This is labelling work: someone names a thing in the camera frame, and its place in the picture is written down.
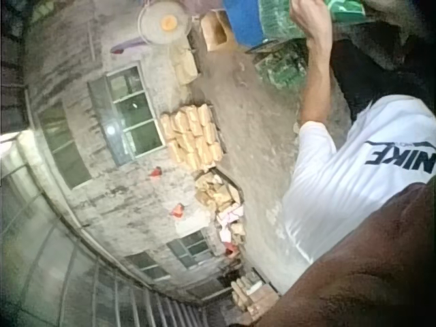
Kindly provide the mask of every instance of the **black pants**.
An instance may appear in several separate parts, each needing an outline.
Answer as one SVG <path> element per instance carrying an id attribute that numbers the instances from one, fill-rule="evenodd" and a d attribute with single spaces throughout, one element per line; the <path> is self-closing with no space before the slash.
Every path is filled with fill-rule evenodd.
<path id="1" fill-rule="evenodd" d="M 351 111 L 352 121 L 370 102 L 386 95 L 410 95 L 434 112 L 434 63 L 431 47 L 416 46 L 394 71 L 380 67 L 352 44 L 333 44 L 331 66 Z"/>

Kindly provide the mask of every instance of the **green plastic bag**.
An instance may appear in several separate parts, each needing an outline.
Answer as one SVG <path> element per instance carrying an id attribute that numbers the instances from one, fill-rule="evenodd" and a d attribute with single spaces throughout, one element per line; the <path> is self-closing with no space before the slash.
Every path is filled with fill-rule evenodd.
<path id="1" fill-rule="evenodd" d="M 335 22 L 361 22 L 365 10 L 360 0 L 325 0 Z M 267 39 L 295 39 L 305 34 L 292 22 L 290 0 L 259 0 L 260 23 Z"/>

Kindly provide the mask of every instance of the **man's hand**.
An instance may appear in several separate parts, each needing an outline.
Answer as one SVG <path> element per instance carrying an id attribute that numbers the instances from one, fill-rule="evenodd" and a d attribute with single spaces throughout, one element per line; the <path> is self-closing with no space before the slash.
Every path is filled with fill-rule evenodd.
<path id="1" fill-rule="evenodd" d="M 290 0 L 291 19 L 307 35 L 307 46 L 316 56 L 330 58 L 332 18 L 324 0 Z"/>

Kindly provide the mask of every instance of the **brick wall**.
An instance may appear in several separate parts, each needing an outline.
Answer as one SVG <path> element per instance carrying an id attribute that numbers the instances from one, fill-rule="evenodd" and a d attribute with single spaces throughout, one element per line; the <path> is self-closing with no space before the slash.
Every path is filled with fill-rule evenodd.
<path id="1" fill-rule="evenodd" d="M 87 82 L 105 73 L 139 62 L 157 115 L 189 101 L 189 89 L 181 87 L 174 74 L 169 47 L 141 46 L 122 55 L 110 54 L 114 45 L 138 36 L 139 11 L 138 2 L 133 0 L 75 0 L 31 27 L 26 38 L 25 82 L 35 140 L 25 141 L 23 147 L 39 182 L 66 217 L 73 213 L 86 231 L 120 260 L 149 250 L 172 275 L 161 285 L 171 290 L 201 281 L 225 265 L 217 257 L 187 270 L 165 246 L 175 238 L 207 228 L 215 254 L 222 254 L 211 214 L 194 198 L 192 175 L 174 164 L 166 149 L 116 166 L 87 87 Z M 173 46 L 186 47 L 187 40 Z M 63 104 L 79 153 L 92 176 L 75 189 L 69 189 L 59 174 L 37 119 L 38 112 L 57 102 Z M 149 173 L 156 166 L 162 168 L 163 176 L 151 181 Z M 181 221 L 170 216 L 178 203 L 185 205 Z"/>

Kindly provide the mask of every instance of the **stacked sacks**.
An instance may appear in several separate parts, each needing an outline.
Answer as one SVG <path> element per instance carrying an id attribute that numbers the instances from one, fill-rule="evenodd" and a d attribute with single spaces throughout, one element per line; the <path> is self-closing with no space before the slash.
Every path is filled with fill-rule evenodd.
<path id="1" fill-rule="evenodd" d="M 185 106 L 160 118 L 171 158 L 187 164 L 191 170 L 208 170 L 221 161 L 223 151 L 217 140 L 217 129 L 211 110 L 204 104 Z"/>

